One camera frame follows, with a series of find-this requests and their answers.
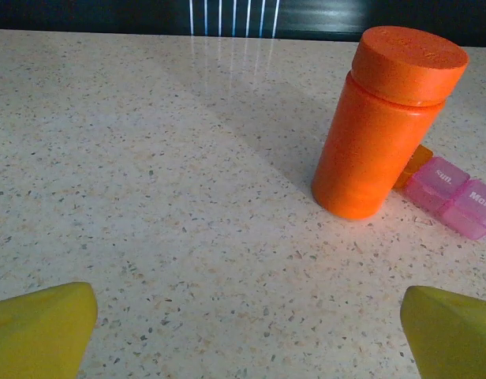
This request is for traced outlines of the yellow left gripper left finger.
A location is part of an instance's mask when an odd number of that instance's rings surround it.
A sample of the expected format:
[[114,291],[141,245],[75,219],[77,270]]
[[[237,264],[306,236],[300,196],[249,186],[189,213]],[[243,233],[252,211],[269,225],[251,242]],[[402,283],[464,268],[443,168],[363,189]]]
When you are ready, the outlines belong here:
[[97,320],[90,283],[0,301],[0,378],[75,378]]

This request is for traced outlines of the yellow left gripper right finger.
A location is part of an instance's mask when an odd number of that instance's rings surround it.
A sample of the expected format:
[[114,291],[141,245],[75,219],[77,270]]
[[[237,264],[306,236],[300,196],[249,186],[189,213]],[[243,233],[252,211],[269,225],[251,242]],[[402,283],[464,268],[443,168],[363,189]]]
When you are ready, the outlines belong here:
[[486,301],[409,287],[400,319],[422,378],[486,378]]

